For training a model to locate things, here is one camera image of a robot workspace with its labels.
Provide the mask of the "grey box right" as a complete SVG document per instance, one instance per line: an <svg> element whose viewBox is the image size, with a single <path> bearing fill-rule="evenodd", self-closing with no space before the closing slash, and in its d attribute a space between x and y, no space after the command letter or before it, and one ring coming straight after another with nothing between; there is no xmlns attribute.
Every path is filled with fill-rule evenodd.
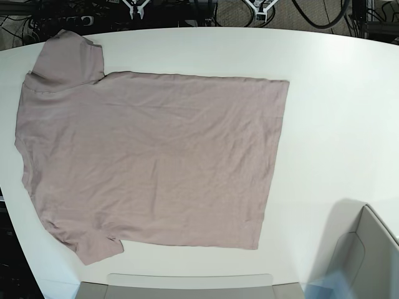
<svg viewBox="0 0 399 299"><path fill-rule="evenodd" d="M328 274L332 298L398 298L398 240L369 205L338 240Z"/></svg>

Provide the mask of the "blue translucent object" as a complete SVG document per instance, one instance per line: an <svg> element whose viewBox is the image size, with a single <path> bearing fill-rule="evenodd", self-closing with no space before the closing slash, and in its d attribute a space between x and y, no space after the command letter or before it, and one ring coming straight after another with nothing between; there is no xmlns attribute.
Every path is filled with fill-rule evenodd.
<svg viewBox="0 0 399 299"><path fill-rule="evenodd" d="M350 280L341 270L335 270L321 279L307 283L303 289L306 299L353 298Z"/></svg>

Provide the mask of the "mauve pink T-shirt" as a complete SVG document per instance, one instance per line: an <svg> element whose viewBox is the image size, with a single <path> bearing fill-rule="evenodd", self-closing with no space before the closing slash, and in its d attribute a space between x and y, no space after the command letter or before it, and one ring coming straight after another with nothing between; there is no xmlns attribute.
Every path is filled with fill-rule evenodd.
<svg viewBox="0 0 399 299"><path fill-rule="evenodd" d="M86 265L124 240L256 250L289 82L112 72L71 31L26 74L15 145L45 230Z"/></svg>

